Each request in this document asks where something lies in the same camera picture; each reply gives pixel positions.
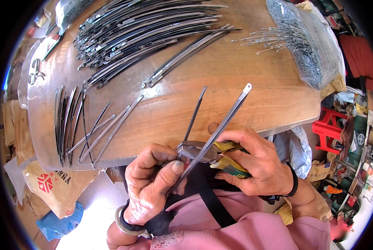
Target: red plastic stool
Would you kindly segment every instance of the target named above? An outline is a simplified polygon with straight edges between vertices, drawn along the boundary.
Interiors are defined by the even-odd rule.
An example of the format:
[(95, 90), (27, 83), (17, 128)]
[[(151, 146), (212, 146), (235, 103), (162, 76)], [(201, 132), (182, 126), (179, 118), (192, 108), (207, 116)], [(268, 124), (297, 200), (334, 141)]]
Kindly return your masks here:
[(324, 118), (320, 121), (314, 122), (312, 125), (313, 133), (318, 134), (320, 137), (320, 146), (316, 146), (316, 149), (321, 149), (334, 154), (339, 154), (339, 150), (336, 150), (331, 147), (331, 144), (334, 141), (334, 139), (340, 139), (340, 134), (342, 132), (342, 128), (339, 128), (337, 126), (337, 117), (341, 117), (344, 119), (347, 119), (348, 117), (344, 114), (341, 114), (334, 110), (330, 110), (325, 107), (323, 107), (323, 110), (326, 111)]

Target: wooden table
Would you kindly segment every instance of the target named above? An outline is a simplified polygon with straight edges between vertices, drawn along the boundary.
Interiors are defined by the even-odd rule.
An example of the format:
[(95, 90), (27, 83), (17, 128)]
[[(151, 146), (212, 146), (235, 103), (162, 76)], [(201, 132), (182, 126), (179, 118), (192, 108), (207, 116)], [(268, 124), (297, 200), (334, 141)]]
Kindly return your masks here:
[[(72, 41), (79, 25), (99, 8), (105, 0), (97, 0), (77, 18), (62, 41), (49, 54), (40, 69), (46, 73), (45, 80), (38, 79), (28, 87), (29, 126), (36, 156), (45, 170), (57, 170), (57, 150), (54, 139), (53, 110), (55, 90), (65, 86), (67, 95), (95, 70), (84, 68)], [(228, 5), (221, 9), (221, 26), (226, 23), (242, 28), (204, 48), (153, 88), (141, 89), (140, 85), (160, 65), (197, 36), (164, 49), (137, 63), (113, 78), (100, 90), (94, 87), (86, 92), (85, 122), (90, 131), (108, 101), (112, 104), (102, 121), (112, 114), (119, 114), (127, 105), (144, 94), (143, 100), (125, 120), (104, 151), (98, 168), (114, 167), (129, 163), (149, 143), (168, 144), (171, 147), (183, 139), (195, 104), (204, 85), (207, 86), (202, 105), (196, 117), (189, 140), (206, 141), (210, 134), (208, 126), (220, 123), (229, 108), (245, 87), (251, 83), (253, 89), (243, 106), (227, 126), (228, 130), (251, 127), (262, 136), (286, 131), (299, 124), (317, 120), (320, 113), (320, 93), (299, 79), (295, 62), (287, 50), (276, 52), (263, 50), (262, 44), (249, 47), (230, 42), (231, 39), (249, 37), (249, 33), (262, 27), (274, 27), (265, 0), (214, 0), (214, 4)], [(97, 156), (109, 133), (92, 150)], [(91, 142), (102, 132), (91, 137)], [(84, 137), (82, 122), (78, 123), (75, 142)], [(81, 147), (74, 151), (76, 163)], [(91, 169), (88, 158), (79, 170)]]

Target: wood knot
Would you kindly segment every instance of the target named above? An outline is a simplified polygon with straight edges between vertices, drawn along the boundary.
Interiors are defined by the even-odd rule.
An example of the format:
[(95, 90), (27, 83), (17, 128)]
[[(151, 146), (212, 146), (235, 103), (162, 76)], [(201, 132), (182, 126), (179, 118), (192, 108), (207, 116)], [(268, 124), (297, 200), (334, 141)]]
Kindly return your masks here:
[(216, 122), (210, 123), (209, 127), (207, 128), (209, 134), (213, 134), (214, 131), (218, 128), (219, 124)]

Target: pliers jaw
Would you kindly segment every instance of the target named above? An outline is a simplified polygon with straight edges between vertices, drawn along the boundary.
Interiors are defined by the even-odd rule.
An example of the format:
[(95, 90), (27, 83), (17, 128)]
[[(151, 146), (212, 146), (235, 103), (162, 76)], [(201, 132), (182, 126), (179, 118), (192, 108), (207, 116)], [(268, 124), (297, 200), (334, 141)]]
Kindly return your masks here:
[[(199, 141), (183, 141), (177, 146), (177, 151), (180, 155), (194, 159), (204, 146), (204, 142)], [(199, 161), (201, 163), (216, 163), (222, 156), (219, 155), (219, 148), (213, 145), (207, 153), (204, 154), (202, 159)]]

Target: yellow green plier handle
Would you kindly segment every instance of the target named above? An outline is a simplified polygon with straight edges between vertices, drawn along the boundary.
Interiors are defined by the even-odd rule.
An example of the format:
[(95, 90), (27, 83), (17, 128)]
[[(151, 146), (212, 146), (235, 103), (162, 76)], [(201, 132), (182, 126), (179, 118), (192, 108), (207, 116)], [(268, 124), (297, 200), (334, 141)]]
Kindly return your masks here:
[[(241, 150), (245, 153), (248, 153), (243, 147), (239, 145), (239, 143), (234, 143), (231, 141), (225, 141), (221, 143), (215, 141), (213, 145), (218, 147), (219, 153), (224, 153), (226, 151), (235, 151), (235, 150)], [(223, 171), (233, 176), (236, 176), (238, 178), (247, 178), (251, 176), (248, 170), (246, 170), (244, 167), (242, 167), (238, 163), (234, 162), (234, 160), (232, 160), (228, 156), (223, 156), (216, 163), (211, 164), (210, 167), (222, 169)]]

